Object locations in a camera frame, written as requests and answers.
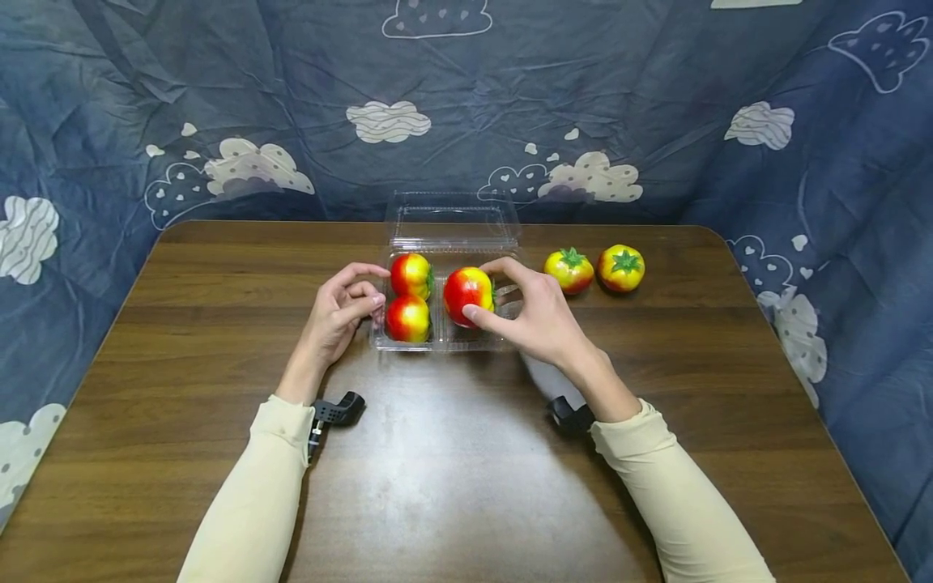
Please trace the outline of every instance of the plastic container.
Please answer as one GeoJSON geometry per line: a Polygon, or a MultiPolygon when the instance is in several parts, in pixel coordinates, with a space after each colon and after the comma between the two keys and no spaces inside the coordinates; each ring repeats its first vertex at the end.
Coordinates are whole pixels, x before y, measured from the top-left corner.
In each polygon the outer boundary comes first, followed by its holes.
{"type": "MultiPolygon", "coordinates": [[[[521,228],[511,198],[484,194],[480,199],[475,192],[400,192],[389,202],[385,222],[389,232],[383,264],[387,269],[391,269],[396,257],[406,253],[420,253],[434,269],[434,288],[427,301],[431,330],[426,342],[392,340],[380,313],[373,319],[372,346],[405,352],[507,349],[508,343],[496,335],[456,325],[444,308],[443,291],[448,276],[462,267],[478,267],[498,257],[524,262],[519,247],[521,228]]],[[[497,298],[510,289],[514,289],[511,282],[493,278],[497,298]]],[[[387,281],[383,292],[387,302],[396,298],[387,281]]],[[[496,304],[496,313],[505,318],[516,317],[521,309],[520,302],[496,304]]]]}

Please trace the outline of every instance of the beige sleeve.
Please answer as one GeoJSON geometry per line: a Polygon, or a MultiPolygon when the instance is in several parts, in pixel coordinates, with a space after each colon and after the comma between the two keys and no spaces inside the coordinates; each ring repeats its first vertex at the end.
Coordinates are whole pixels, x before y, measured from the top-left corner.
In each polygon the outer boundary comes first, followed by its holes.
{"type": "Polygon", "coordinates": [[[178,581],[275,583],[285,566],[308,468],[314,409],[273,395],[207,509],[178,581]]]}
{"type": "Polygon", "coordinates": [[[632,495],[654,535],[667,583],[773,583],[722,494],[677,443],[661,414],[594,423],[596,450],[632,495]]]}

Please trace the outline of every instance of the tomato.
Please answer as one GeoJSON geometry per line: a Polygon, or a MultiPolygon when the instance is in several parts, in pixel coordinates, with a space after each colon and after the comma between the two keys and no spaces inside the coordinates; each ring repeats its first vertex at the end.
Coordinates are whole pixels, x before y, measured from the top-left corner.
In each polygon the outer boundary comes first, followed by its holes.
{"type": "Polygon", "coordinates": [[[397,296],[417,296],[428,299],[434,287],[434,273],[425,256],[417,253],[400,255],[392,263],[392,289],[397,296]]]}
{"type": "Polygon", "coordinates": [[[417,296],[402,296],[385,311],[385,332],[400,342],[425,342],[431,327],[427,302],[417,296]]]}
{"type": "Polygon", "coordinates": [[[554,277],[567,296],[574,296],[592,283],[592,263],[577,249],[561,249],[548,256],[544,262],[544,272],[554,277]]]}
{"type": "Polygon", "coordinates": [[[645,259],[628,245],[612,245],[599,256],[596,272],[612,291],[632,291],[645,277],[645,259]]]}
{"type": "Polygon", "coordinates": [[[480,268],[464,267],[451,273],[444,285],[444,307],[458,326],[475,328],[464,316],[464,306],[475,304],[492,312],[493,282],[480,268]]]}

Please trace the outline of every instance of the wrist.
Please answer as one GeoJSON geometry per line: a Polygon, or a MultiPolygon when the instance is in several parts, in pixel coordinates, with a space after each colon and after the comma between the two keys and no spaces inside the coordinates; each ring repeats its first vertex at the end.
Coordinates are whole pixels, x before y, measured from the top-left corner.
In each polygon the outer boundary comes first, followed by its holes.
{"type": "Polygon", "coordinates": [[[304,362],[293,357],[285,367],[285,374],[275,394],[289,403],[308,407],[317,399],[326,370],[326,367],[314,362],[304,362]]]}
{"type": "Polygon", "coordinates": [[[641,401],[616,373],[605,351],[587,340],[571,355],[570,362],[564,374],[583,395],[597,421],[618,423],[641,411],[641,401]]]}

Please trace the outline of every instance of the hand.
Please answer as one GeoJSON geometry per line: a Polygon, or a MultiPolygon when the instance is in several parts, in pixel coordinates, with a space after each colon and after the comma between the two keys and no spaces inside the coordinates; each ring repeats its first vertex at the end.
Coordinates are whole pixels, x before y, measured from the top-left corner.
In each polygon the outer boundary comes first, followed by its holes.
{"type": "Polygon", "coordinates": [[[309,405],[325,371],[346,352],[360,321],[385,303],[375,285],[356,280],[364,275],[388,277],[389,271],[378,265],[351,263],[317,290],[311,316],[275,392],[278,396],[309,405]]]}
{"type": "Polygon", "coordinates": [[[522,290],[522,313],[506,320],[479,306],[464,306],[464,316],[484,330],[509,340],[522,352],[559,368],[579,389],[597,420],[615,423],[641,410],[639,401],[616,374],[608,355],[590,342],[570,312],[553,277],[529,270],[511,257],[480,266],[504,273],[522,290]]]}
{"type": "Polygon", "coordinates": [[[511,257],[486,263],[481,270],[505,274],[522,290],[524,305],[515,320],[506,320],[479,306],[464,307],[473,324],[515,344],[519,350],[566,373],[584,352],[596,349],[570,312],[564,292],[553,277],[532,271],[511,257]]]}

